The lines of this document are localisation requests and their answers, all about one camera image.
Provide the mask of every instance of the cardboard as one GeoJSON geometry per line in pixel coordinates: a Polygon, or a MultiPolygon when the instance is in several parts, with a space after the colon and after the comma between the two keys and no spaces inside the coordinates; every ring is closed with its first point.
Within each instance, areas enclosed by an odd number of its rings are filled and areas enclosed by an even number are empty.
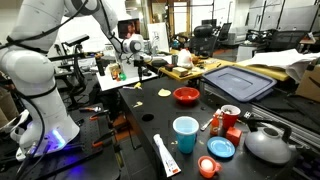
{"type": "Polygon", "coordinates": [[[320,64],[316,62],[307,67],[296,94],[320,102],[320,64]]]}

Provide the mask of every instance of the white tube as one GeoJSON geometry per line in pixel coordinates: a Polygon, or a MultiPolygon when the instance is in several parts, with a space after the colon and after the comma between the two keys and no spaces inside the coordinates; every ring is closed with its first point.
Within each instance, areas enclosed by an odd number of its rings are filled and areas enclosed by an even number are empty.
{"type": "Polygon", "coordinates": [[[155,143],[157,144],[161,156],[161,160],[166,170],[167,177],[173,176],[181,171],[177,163],[172,158],[168,149],[164,146],[163,141],[159,134],[153,136],[155,143]]]}

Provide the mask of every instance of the blue cup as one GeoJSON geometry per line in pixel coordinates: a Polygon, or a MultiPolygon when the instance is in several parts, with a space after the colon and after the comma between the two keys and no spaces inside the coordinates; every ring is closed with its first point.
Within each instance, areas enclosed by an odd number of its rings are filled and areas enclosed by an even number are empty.
{"type": "Polygon", "coordinates": [[[193,151],[199,123],[192,117],[181,116],[173,121],[173,129],[176,132],[178,149],[185,154],[193,151]]]}

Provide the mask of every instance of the blue lid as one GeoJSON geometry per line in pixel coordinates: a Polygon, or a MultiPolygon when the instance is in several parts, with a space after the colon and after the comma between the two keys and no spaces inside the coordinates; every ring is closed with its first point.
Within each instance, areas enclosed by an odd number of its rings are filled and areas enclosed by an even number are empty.
{"type": "Polygon", "coordinates": [[[202,77],[208,84],[219,87],[240,102],[267,95],[277,82],[268,76],[234,66],[214,69],[202,77]]]}

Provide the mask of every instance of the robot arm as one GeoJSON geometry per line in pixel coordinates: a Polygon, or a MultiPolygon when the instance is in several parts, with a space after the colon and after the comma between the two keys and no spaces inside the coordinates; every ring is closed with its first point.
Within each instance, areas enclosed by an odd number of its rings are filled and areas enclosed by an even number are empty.
{"type": "Polygon", "coordinates": [[[41,156],[49,142],[52,146],[47,153],[59,151],[76,137],[80,130],[68,116],[56,89],[53,65],[40,51],[35,52],[37,48],[42,52],[48,51],[54,44],[57,30],[40,38],[25,39],[55,29],[61,22],[64,9],[68,16],[78,14],[77,11],[82,7],[78,16],[93,15],[118,53],[138,55],[143,47],[141,41],[133,40],[134,38],[118,40],[114,37],[112,29],[116,27],[118,19],[105,0],[85,2],[87,4],[83,6],[82,0],[24,0],[17,25],[9,35],[11,40],[18,43],[10,45],[9,42],[9,45],[0,47],[0,70],[11,77],[19,92],[29,97],[29,101],[23,103],[33,118],[19,140],[20,148],[16,156],[19,161],[25,158],[19,154],[25,154],[35,142],[38,143],[34,155],[41,156]]]}

